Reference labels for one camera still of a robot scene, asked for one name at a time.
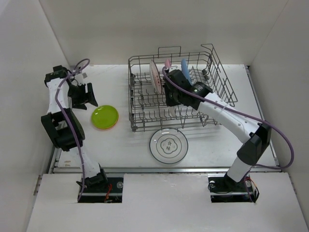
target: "white wall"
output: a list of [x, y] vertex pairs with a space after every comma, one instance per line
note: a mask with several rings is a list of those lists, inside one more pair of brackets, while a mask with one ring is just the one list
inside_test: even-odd
[[2, 1], [0, 13], [0, 231], [21, 232], [52, 147], [43, 81], [67, 62], [38, 0]]
[[[289, 0], [250, 67], [266, 119], [291, 139], [295, 161], [288, 170], [309, 224], [309, 1]], [[273, 142], [280, 164], [290, 158], [285, 142]]]
[[159, 46], [213, 43], [223, 63], [250, 64], [287, 0], [40, 0], [70, 64], [127, 63]]

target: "yellow-green plate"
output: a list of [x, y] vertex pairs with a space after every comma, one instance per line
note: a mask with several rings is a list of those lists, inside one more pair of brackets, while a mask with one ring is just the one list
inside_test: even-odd
[[94, 110], [91, 121], [96, 128], [105, 130], [113, 127], [119, 118], [118, 111], [111, 105], [102, 105]]

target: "white panel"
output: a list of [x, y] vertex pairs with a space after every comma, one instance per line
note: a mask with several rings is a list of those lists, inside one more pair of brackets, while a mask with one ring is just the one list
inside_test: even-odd
[[[234, 92], [238, 98], [236, 108], [259, 117], [259, 110], [243, 65], [224, 65]], [[86, 82], [93, 84], [99, 105], [114, 106], [119, 113], [117, 124], [110, 130], [96, 129], [91, 123], [91, 114], [96, 108], [74, 113], [85, 131], [87, 151], [102, 167], [229, 167], [242, 146], [238, 138], [223, 126], [186, 128], [181, 130], [188, 139], [189, 148], [185, 158], [176, 164], [158, 162], [149, 149], [149, 141], [155, 131], [132, 132], [128, 120], [127, 65], [95, 65], [85, 69]], [[261, 157], [260, 164], [275, 165], [270, 147]], [[68, 152], [62, 152], [59, 163], [62, 167], [79, 167]]]
[[252, 174], [257, 204], [211, 203], [205, 174], [126, 174], [123, 203], [75, 203], [78, 174], [44, 175], [28, 232], [307, 232], [288, 174]]
[[[309, 223], [309, 1], [290, 0], [250, 71], [266, 119], [291, 139], [295, 162], [289, 169]], [[279, 161], [290, 159], [284, 140], [273, 135]]]
[[287, 0], [40, 0], [71, 65], [124, 64], [159, 46], [213, 43], [223, 63], [250, 64]]
[[66, 59], [37, 0], [2, 1], [0, 15], [0, 230], [22, 232], [51, 142], [45, 74]]

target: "metal wire basket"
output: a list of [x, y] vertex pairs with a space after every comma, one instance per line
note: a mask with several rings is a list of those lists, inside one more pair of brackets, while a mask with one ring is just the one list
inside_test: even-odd
[[160, 47], [157, 54], [133, 56], [128, 60], [129, 77], [129, 120], [133, 132], [151, 131], [161, 128], [185, 128], [217, 125], [217, 121], [191, 107], [175, 107], [173, 117], [165, 104], [165, 94], [157, 94], [152, 86], [149, 64], [153, 59], [158, 69], [164, 66], [166, 59], [172, 65], [180, 65], [183, 58], [189, 64], [192, 83], [200, 81], [208, 85], [219, 97], [235, 106], [237, 97], [223, 69], [221, 61], [212, 44], [202, 44], [204, 51], [182, 52], [180, 46]]

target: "purple cable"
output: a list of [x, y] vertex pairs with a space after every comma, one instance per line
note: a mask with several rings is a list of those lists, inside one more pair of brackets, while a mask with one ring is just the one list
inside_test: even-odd
[[[205, 101], [205, 102], [209, 102], [209, 103], [211, 103], [211, 104], [213, 104], [213, 105], [216, 105], [216, 106], [218, 106], [218, 107], [220, 107], [220, 108], [224, 108], [225, 110], [230, 111], [230, 112], [232, 112], [232, 113], [235, 113], [235, 114], [238, 114], [238, 115], [242, 115], [242, 116], [244, 116], [244, 117], [251, 118], [251, 119], [256, 120], [256, 121], [258, 121], [258, 122], [265, 123], [266, 125], [270, 126], [272, 129], [274, 129], [279, 135], [281, 135], [281, 137], [286, 141], [286, 143], [288, 144], [288, 146], [289, 146], [289, 148], [290, 148], [290, 150], [291, 150], [291, 159], [290, 159], [290, 162], [289, 162], [287, 165], [285, 165], [284, 167], [269, 167], [269, 166], [265, 166], [265, 165], [262, 165], [262, 164], [256, 164], [256, 166], [263, 167], [263, 168], [270, 168], [270, 169], [274, 169], [274, 170], [281, 170], [281, 169], [284, 169], [284, 168], [288, 168], [288, 167], [290, 167], [290, 166], [292, 165], [292, 163], [294, 162], [294, 149], [293, 149], [293, 146], [292, 146], [290, 140], [285, 136], [285, 134], [284, 134], [280, 129], [278, 129], [276, 126], [270, 124], [269, 122], [267, 122], [267, 121], [265, 121], [265, 120], [259, 119], [259, 118], [257, 118], [257, 117], [254, 117], [254, 116], [251, 116], [251, 115], [242, 113], [242, 112], [239, 112], [239, 111], [237, 111], [237, 110], [233, 110], [233, 109], [230, 109], [230, 108], [225, 108], [223, 105], [220, 105], [220, 104], [218, 104], [218, 103], [216, 103], [216, 102], [213, 102], [213, 101], [211, 101], [211, 100], [205, 99], [205, 98], [203, 98], [203, 97], [201, 97], [201, 96], [199, 96], [199, 95], [196, 95], [196, 94], [194, 94], [194, 93], [190, 93], [189, 91], [187, 91], [187, 90], [185, 90], [185, 89], [179, 87], [177, 84], [175, 84], [174, 82], [172, 82], [172, 81], [169, 79], [169, 77], [166, 75], [165, 70], [166, 70], [166, 67], [163, 67], [163, 69], [162, 69], [162, 74], [163, 74], [165, 80], [167, 80], [171, 85], [173, 85], [175, 88], [177, 88], [177, 89], [180, 90], [181, 92], [183, 92], [183, 93], [185, 93], [185, 94], [188, 94], [188, 95], [190, 95], [190, 96], [192, 96], [192, 97], [194, 97], [194, 98], [197, 98], [197, 99], [199, 99], [199, 100], [202, 100], [202, 101]], [[248, 192], [249, 198], [250, 198], [250, 200], [252, 201], [251, 196], [250, 196], [250, 193], [249, 193], [249, 189], [247, 188], [246, 183], [245, 183], [245, 187], [246, 187], [246, 190], [247, 190], [247, 192]]]
[[[86, 63], [84, 66], [82, 66], [81, 68], [75, 70], [76, 67], [78, 67], [78, 65], [81, 64], [81, 63], [84, 62], [84, 61], [87, 61], [87, 63]], [[90, 63], [90, 59], [87, 59], [87, 58], [86, 58], [86, 59], [82, 59], [81, 61], [79, 61], [79, 62], [77, 63], [77, 65], [75, 66], [73, 72], [70, 73], [69, 75], [67, 75], [65, 78], [63, 78], [63, 80], [60, 82], [60, 84], [59, 84], [59, 86], [58, 86], [58, 88], [57, 88], [57, 91], [56, 91], [56, 95], [55, 95], [55, 101], [56, 101], [57, 105], [59, 106], [59, 108], [60, 108], [60, 110], [61, 110], [61, 112], [62, 112], [62, 114], [63, 114], [63, 116], [64, 116], [64, 118], [65, 118], [65, 120], [66, 120], [66, 122], [67, 122], [67, 124], [68, 124], [68, 126], [69, 126], [69, 128], [70, 128], [71, 131], [72, 131], [74, 140], [75, 140], [76, 145], [77, 145], [77, 148], [78, 148], [79, 157], [80, 157], [81, 163], [82, 163], [82, 173], [83, 173], [83, 177], [82, 177], [82, 190], [81, 190], [80, 195], [78, 196], [77, 201], [79, 201], [80, 198], [82, 197], [82, 193], [83, 193], [84, 188], [85, 188], [85, 168], [84, 168], [84, 159], [83, 159], [83, 156], [82, 156], [82, 149], [81, 149], [81, 145], [80, 145], [80, 143], [79, 143], [79, 141], [78, 141], [76, 131], [74, 130], [74, 127], [73, 127], [73, 125], [72, 125], [72, 123], [71, 123], [71, 121], [70, 121], [70, 119], [69, 119], [67, 113], [65, 112], [65, 110], [64, 110], [63, 107], [61, 106], [61, 103], [60, 103], [59, 100], [58, 100], [58, 95], [59, 95], [59, 91], [60, 91], [60, 88], [61, 88], [61, 86], [63, 85], [63, 83], [66, 82], [66, 80], [68, 80], [71, 76], [73, 76], [73, 75], [79, 73], [81, 70], [83, 70], [85, 67], [87, 67], [87, 66], [89, 65], [89, 63]]]

